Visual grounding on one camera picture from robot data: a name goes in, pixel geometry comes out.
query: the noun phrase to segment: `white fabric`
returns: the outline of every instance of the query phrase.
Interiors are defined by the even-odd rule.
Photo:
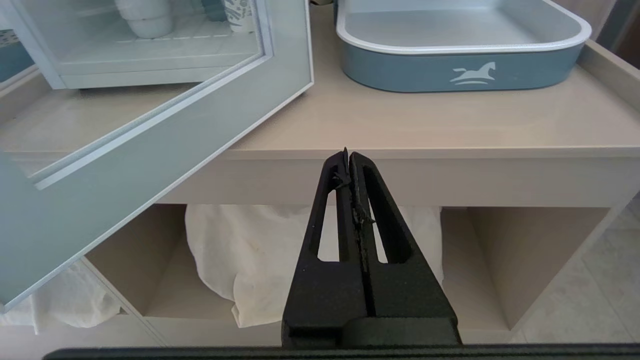
[[[422,253],[440,283],[440,208],[401,208]],[[310,207],[266,205],[189,205],[185,216],[189,248],[201,280],[235,302],[239,327],[282,319],[298,262]],[[377,228],[378,257],[384,257]],[[338,260],[335,206],[328,206],[318,258]]]
[[[73,264],[4,315],[0,325],[30,325],[36,334],[58,322],[94,327],[120,312],[120,304],[83,265]]]

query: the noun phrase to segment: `tray rim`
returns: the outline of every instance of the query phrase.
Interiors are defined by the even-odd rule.
[[[437,54],[495,54],[495,53],[533,53],[544,51],[556,51],[563,50],[577,45],[584,44],[591,36],[591,25],[583,18],[575,15],[562,6],[554,3],[551,0],[539,0],[543,1],[550,6],[553,6],[566,16],[569,16],[573,20],[580,24],[580,32],[571,38],[556,42],[546,42],[541,44],[506,44],[506,45],[456,45],[456,46],[393,46],[382,45],[374,42],[368,42],[358,37],[353,36],[347,31],[346,28],[346,12],[340,11],[344,9],[344,3],[347,0],[338,1],[338,14],[336,17],[336,32],[342,41],[347,44],[359,47],[361,49],[374,51],[376,53],[384,54],[396,54],[396,55],[437,55]]]

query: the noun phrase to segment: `open shelf compartment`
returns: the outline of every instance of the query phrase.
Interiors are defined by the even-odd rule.
[[[183,205],[155,205],[86,257],[169,345],[279,345],[279,323],[239,329],[199,278]],[[445,208],[445,294],[464,343],[503,343],[607,208]]]

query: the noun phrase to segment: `white cup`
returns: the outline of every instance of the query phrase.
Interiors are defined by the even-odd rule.
[[[120,15],[141,38],[163,37],[173,31],[169,0],[115,0]]]
[[[250,33],[255,31],[253,13],[249,0],[223,0],[227,20],[234,33]]]

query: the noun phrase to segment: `cabinet door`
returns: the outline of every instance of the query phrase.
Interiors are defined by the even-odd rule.
[[[312,84],[306,0],[167,1],[172,32],[156,38],[114,0],[0,3],[60,89],[11,119],[0,108],[3,311]],[[247,10],[253,25],[234,18]]]

